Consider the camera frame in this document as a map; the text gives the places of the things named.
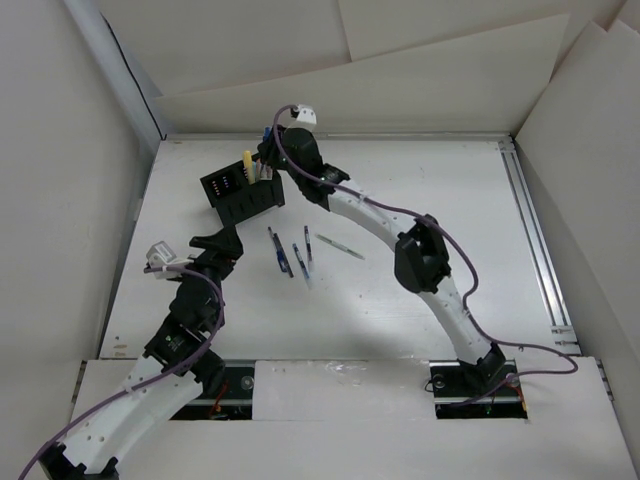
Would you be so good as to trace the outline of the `clear blue spray bottle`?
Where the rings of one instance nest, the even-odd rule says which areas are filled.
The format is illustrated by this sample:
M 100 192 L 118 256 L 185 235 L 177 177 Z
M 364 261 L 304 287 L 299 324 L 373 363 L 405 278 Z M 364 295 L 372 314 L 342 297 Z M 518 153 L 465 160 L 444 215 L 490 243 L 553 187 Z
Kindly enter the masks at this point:
M 269 150 L 272 147 L 272 144 L 273 144 L 272 128 L 270 126 L 266 126 L 263 132 L 262 148 L 264 150 Z

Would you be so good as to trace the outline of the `yellow highlighter marker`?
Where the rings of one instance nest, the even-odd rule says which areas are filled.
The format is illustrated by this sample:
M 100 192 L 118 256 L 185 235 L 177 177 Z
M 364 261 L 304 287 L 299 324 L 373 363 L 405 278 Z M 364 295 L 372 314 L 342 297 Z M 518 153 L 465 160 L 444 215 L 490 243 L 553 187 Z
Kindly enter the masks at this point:
M 256 182 L 255 180 L 255 166 L 252 158 L 252 153 L 249 150 L 243 152 L 243 166 L 246 171 L 246 177 L 249 185 Z

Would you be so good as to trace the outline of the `dark blue clip pen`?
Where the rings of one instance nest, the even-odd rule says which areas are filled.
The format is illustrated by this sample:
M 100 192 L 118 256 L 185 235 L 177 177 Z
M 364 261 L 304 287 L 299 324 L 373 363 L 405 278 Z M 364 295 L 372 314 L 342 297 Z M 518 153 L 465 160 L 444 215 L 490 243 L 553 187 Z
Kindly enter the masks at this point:
M 278 234 L 271 228 L 268 228 L 268 233 L 269 236 L 274 244 L 275 250 L 276 250 L 276 255 L 277 255 L 277 259 L 278 259 L 278 263 L 279 263 L 279 267 L 281 269 L 282 272 L 286 273 L 290 278 L 294 277 L 294 274 L 292 272 L 291 266 L 288 262 L 288 259 L 286 257 L 284 248 L 282 246 L 282 243 L 279 239 Z

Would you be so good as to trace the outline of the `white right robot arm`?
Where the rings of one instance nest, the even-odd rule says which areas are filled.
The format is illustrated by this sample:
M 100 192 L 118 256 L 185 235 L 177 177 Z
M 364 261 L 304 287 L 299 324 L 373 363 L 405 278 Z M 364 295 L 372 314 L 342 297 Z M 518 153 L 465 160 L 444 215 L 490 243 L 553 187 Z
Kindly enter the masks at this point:
M 426 303 L 449 337 L 466 395 L 497 391 L 506 378 L 505 356 L 464 308 L 435 218 L 427 216 L 408 226 L 393 211 L 374 205 L 346 172 L 322 160 L 313 134 L 306 129 L 271 127 L 257 150 L 263 163 L 287 172 L 309 202 L 354 222 L 391 249 L 396 280 Z

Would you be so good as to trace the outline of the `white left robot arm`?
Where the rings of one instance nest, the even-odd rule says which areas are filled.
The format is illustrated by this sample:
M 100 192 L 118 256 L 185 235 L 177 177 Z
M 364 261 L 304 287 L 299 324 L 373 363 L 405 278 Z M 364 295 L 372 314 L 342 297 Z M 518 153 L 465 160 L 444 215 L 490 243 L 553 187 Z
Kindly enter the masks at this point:
M 168 314 L 107 399 L 49 440 L 36 460 L 49 479 L 116 479 L 136 444 L 187 403 L 222 387 L 225 362 L 211 344 L 225 323 L 222 282 L 244 253 L 235 227 L 195 236 L 199 255 L 178 257 L 164 241 L 146 254 L 145 274 L 178 287 Z

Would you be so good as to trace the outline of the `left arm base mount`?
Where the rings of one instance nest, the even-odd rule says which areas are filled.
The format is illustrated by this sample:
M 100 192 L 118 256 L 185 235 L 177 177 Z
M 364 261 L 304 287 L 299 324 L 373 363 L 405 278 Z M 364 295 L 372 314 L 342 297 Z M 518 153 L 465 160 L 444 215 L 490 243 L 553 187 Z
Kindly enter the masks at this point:
M 255 360 L 232 360 L 226 364 L 222 383 L 214 393 L 192 400 L 173 421 L 244 421 L 253 416 Z

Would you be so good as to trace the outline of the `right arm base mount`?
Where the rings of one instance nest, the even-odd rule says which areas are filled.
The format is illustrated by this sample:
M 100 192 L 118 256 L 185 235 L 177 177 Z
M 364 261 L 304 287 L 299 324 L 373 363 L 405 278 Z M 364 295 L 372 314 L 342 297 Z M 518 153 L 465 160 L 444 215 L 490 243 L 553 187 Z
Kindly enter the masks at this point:
M 500 384 L 518 372 L 507 360 L 497 377 L 485 386 L 474 386 L 457 361 L 432 361 L 424 390 L 433 397 L 438 420 L 528 418 L 524 394 L 517 379 Z

